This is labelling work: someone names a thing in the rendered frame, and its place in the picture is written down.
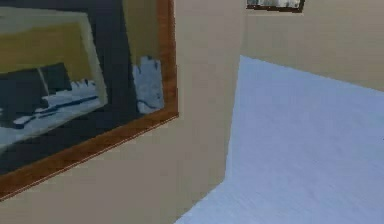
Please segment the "large wood-framed wall picture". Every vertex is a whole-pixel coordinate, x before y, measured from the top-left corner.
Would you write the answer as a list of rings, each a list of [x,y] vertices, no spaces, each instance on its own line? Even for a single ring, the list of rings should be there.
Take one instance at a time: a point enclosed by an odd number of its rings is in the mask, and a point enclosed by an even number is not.
[[[0,0],[0,202],[178,117],[175,0]]]

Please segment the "small dark-framed wall picture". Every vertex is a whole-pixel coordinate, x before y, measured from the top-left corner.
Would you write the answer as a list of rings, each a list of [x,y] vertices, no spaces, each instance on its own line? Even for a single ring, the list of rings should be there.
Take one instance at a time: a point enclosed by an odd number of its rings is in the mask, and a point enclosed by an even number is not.
[[[271,12],[301,13],[305,0],[246,0],[246,8]]]

